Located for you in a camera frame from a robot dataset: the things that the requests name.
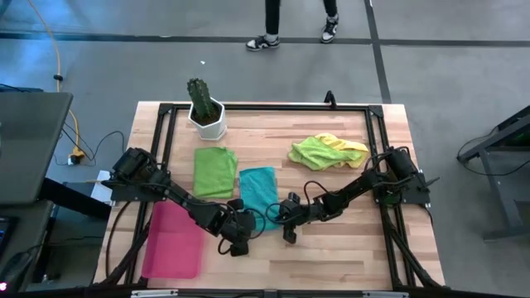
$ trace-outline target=white pot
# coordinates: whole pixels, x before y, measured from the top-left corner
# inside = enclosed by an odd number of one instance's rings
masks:
[[[202,126],[195,122],[191,118],[191,113],[193,112],[193,103],[191,104],[190,112],[188,113],[188,120],[190,120],[193,125],[197,128],[197,132],[199,132],[200,138],[204,141],[218,141],[221,139],[221,137],[224,136],[226,133],[226,122],[225,122],[225,116],[224,116],[224,105],[217,100],[211,98],[212,101],[217,104],[218,107],[220,107],[221,113],[219,116],[219,120],[217,122]]]

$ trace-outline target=sneaker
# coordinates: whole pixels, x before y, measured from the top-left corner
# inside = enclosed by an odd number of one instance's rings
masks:
[[[258,51],[268,48],[277,48],[280,46],[280,38],[277,37],[275,41],[270,42],[265,39],[265,36],[258,36],[258,38],[247,42],[247,50]]]
[[[339,18],[336,20],[330,20],[329,18],[325,19],[325,26],[322,29],[322,37],[320,42],[322,43],[331,43],[335,39],[335,34],[337,34],[337,27],[339,26]]]

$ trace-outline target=pink towel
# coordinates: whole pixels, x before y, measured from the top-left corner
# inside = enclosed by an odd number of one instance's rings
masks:
[[[171,202],[158,202],[152,211],[142,276],[191,279],[199,274],[204,233],[188,212]]]

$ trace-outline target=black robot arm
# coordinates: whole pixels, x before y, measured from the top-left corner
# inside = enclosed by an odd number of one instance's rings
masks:
[[[103,184],[131,200],[170,199],[186,209],[198,226],[231,242],[229,251],[233,257],[248,254],[248,240],[256,224],[253,213],[243,210],[242,200],[221,204],[195,198],[172,182],[171,173],[159,169],[151,153],[141,148],[129,148],[113,166],[110,180]]]
[[[425,195],[428,199],[427,186],[435,180],[425,182],[424,175],[417,170],[411,160],[408,148],[390,147],[388,151],[374,156],[373,167],[366,169],[361,176],[352,181],[341,190],[329,192],[313,198],[313,203],[300,204],[300,197],[290,193],[288,198],[279,204],[278,216],[272,221],[283,224],[283,238],[289,243],[296,242],[296,226],[307,224],[311,221],[328,221],[341,215],[348,208],[349,202],[367,191],[373,190],[378,196],[384,197],[380,204],[401,203],[404,193]],[[387,171],[378,170],[380,162],[386,161]]]

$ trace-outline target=yellow cable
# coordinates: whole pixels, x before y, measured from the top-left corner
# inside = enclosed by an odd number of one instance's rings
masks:
[[[39,19],[41,19],[42,25],[44,26],[44,28],[48,32],[48,35],[50,36],[51,43],[53,44],[53,48],[55,50],[55,56],[57,57],[57,74],[61,75],[60,74],[59,46],[57,46],[57,41],[53,37],[53,32],[50,30],[50,28],[46,24],[46,21],[44,21],[44,18],[39,13],[39,10],[36,9],[36,6],[35,6],[35,4],[33,4],[33,1],[32,0],[27,0],[27,1],[30,3],[31,7],[35,11],[35,13],[39,17]],[[60,92],[60,81],[58,79],[56,79],[55,81],[57,83],[57,85],[56,85],[57,86],[57,92]],[[84,153],[80,150],[80,147],[79,147],[79,145],[80,145],[80,129],[79,129],[79,126],[77,124],[77,118],[75,117],[74,112],[72,112],[71,109],[68,110],[68,113],[70,114],[70,116],[72,116],[72,119],[74,119],[74,127],[75,127],[75,147],[74,147],[74,150],[72,151],[72,154],[76,155],[76,156],[84,156]]]

